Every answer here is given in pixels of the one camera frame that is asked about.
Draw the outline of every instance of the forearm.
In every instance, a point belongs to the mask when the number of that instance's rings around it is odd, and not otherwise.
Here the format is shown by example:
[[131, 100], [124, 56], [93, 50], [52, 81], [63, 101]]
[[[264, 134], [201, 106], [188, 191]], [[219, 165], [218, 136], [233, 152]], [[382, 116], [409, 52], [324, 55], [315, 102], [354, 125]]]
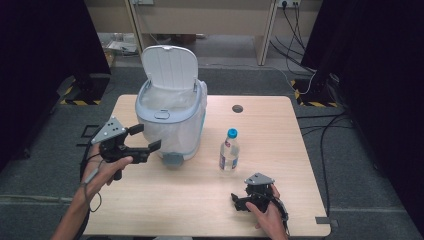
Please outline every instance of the forearm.
[[76, 191], [71, 205], [60, 221], [51, 239], [74, 239], [85, 219], [85, 216], [87, 215], [88, 210], [84, 187], [80, 187]]

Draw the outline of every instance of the wooden table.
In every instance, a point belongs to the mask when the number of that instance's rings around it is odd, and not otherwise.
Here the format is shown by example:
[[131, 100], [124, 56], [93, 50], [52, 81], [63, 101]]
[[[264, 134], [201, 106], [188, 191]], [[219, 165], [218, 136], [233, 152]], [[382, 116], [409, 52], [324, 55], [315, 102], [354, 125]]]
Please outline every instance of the wooden table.
[[[122, 95], [112, 115], [125, 126], [137, 124], [136, 95]], [[232, 110], [243, 107], [242, 113]], [[219, 147], [228, 128], [239, 131], [239, 163], [234, 172], [218, 167]], [[130, 147], [147, 146], [143, 134]], [[120, 181], [103, 187], [103, 203], [90, 215], [86, 235], [260, 237], [253, 214], [236, 211], [231, 193], [246, 197], [244, 180], [256, 172], [275, 179], [289, 213], [291, 236], [327, 236], [317, 224], [325, 209], [308, 154], [287, 97], [208, 96], [200, 148], [179, 168], [156, 155], [131, 164]]]

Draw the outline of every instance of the plastic bottle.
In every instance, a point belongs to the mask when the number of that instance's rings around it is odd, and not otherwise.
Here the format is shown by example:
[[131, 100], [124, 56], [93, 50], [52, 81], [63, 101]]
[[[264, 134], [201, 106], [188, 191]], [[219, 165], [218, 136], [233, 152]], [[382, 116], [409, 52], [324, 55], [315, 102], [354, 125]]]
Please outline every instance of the plastic bottle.
[[225, 142], [221, 144], [219, 157], [219, 167], [224, 171], [231, 171], [236, 168], [240, 146], [237, 142], [237, 129], [230, 128]]

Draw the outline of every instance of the electrical socket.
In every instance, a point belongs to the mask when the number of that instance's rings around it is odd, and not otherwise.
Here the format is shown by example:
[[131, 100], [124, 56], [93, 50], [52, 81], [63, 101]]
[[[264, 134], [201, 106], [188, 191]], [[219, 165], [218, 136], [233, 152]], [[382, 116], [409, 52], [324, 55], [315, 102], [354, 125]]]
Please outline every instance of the electrical socket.
[[287, 5], [286, 5], [286, 9], [287, 8], [294, 8], [299, 7], [300, 6], [300, 0], [278, 0], [278, 7], [282, 8], [283, 7], [283, 2], [286, 1]]

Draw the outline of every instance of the trash bin lid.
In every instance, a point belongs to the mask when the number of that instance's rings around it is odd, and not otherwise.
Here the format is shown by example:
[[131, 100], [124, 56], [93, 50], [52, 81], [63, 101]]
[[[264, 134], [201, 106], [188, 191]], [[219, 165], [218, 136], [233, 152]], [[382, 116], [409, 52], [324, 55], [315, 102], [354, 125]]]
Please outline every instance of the trash bin lid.
[[143, 50], [144, 71], [155, 87], [193, 89], [198, 77], [197, 58], [186, 48], [158, 45]]

